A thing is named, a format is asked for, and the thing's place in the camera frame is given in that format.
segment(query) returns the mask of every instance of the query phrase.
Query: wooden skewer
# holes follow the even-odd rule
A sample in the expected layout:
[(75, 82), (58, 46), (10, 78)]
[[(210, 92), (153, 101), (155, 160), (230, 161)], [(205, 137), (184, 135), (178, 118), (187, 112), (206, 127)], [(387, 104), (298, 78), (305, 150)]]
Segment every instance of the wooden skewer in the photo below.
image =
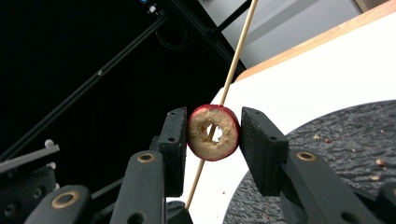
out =
[[(233, 81), (233, 74), (235, 72), (236, 66), (238, 65), (239, 55), (241, 54), (242, 47), (244, 45), (246, 36), (248, 34), (248, 27), (251, 24), (251, 20), (253, 18), (254, 10), (256, 9), (256, 6), (257, 6), (257, 2), (258, 2), (258, 0), (252, 0), (251, 1), (250, 8), (249, 8), (249, 11), (247, 13), (247, 19), (245, 20), (245, 24), (244, 24), (244, 27), (242, 29), (242, 34), (239, 37), (239, 42), (238, 42), (238, 45), (236, 46), (235, 54), (233, 55), (233, 61), (231, 62), (230, 70), (229, 70), (227, 78), (225, 80), (225, 84), (224, 84), (224, 88), (223, 88), (224, 92), (222, 94), (221, 101), (219, 103), (220, 105), (224, 105), (225, 99), (227, 97), (228, 90), (230, 89), (230, 85), (231, 85), (231, 83)], [(215, 134), (215, 130), (216, 130), (216, 125), (212, 124), (212, 127), (210, 128), (209, 136), (206, 139), (207, 141), (212, 141), (213, 135)], [(195, 189), (196, 189), (196, 187), (198, 185), (198, 180), (199, 180), (199, 178), (201, 176), (201, 172), (202, 172), (202, 170), (204, 168), (204, 164), (205, 164), (205, 160), (200, 160), (200, 163), (198, 165), (198, 170), (197, 170), (196, 176), (194, 178), (194, 182), (192, 183), (191, 192), (190, 192), (189, 198), (188, 198), (187, 203), (186, 203), (186, 209), (187, 210), (189, 210), (189, 208), (190, 208), (192, 197), (194, 196), (194, 192), (195, 192)]]

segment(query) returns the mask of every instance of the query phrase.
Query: wooden edge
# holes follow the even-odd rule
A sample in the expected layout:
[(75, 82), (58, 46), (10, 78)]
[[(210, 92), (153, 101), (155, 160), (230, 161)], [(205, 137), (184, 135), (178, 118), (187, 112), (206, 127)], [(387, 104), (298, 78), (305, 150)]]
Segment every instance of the wooden edge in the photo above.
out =
[(374, 7), (373, 9), (360, 14), (359, 16), (349, 21), (337, 25), (333, 27), (331, 30), (326, 31), (320, 35), (317, 35), (305, 41), (304, 43), (297, 45), (296, 47), (288, 49), (267, 61), (254, 65), (253, 67), (241, 73), (235, 81), (239, 81), (243, 78), (250, 77), (269, 67), (277, 65), (279, 63), (283, 63), (290, 58), (293, 58), (299, 54), (307, 52), (317, 46), (320, 46), (332, 39), (335, 39), (338, 36), (351, 32), (372, 21), (376, 21), (380, 18), (388, 16), (389, 14), (392, 14), (395, 11), (396, 11), (396, 0), (390, 0), (378, 7)]

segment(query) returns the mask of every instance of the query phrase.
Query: black background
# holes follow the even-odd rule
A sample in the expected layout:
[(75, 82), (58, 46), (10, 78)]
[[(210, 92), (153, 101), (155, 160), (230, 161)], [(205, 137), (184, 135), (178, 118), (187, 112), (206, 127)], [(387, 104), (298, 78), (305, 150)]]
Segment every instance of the black background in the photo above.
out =
[[(186, 2), (213, 27), (198, 1)], [(1, 1), (0, 152), (155, 20), (137, 0)], [(177, 42), (179, 31), (171, 15), (163, 34)], [(224, 85), (229, 64), (191, 38), (186, 48), (171, 50), (149, 36), (20, 155), (52, 139), (61, 151), (41, 162), (57, 163), (61, 186), (95, 191), (123, 177), (129, 158), (161, 132), (168, 111), (186, 106), (190, 114)]]

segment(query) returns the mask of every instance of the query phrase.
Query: white table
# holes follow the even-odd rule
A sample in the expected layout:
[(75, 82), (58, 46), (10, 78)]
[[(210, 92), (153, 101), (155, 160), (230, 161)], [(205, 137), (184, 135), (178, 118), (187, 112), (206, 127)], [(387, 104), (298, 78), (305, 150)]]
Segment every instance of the white table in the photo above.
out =
[[(395, 8), (396, 1), (386, 7)], [(218, 104), (222, 89), (212, 104)], [(328, 113), (396, 99), (396, 13), (371, 21), (303, 54), (235, 82), (225, 106), (241, 118), (242, 106), (264, 112), (283, 134)], [(186, 202), (199, 163), (188, 148)], [(207, 161), (190, 207), (194, 224), (222, 223), (248, 171), (239, 150)]]

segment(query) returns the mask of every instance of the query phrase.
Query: apple slice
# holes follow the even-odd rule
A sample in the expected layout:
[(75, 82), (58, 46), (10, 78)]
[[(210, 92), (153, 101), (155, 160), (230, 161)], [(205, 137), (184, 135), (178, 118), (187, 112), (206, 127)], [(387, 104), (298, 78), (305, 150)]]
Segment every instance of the apple slice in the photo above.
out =
[[(208, 139), (208, 127), (221, 129), (219, 141)], [(239, 146), (240, 126), (235, 113), (223, 105), (201, 105), (190, 115), (187, 138), (191, 151), (205, 161), (219, 161)]]

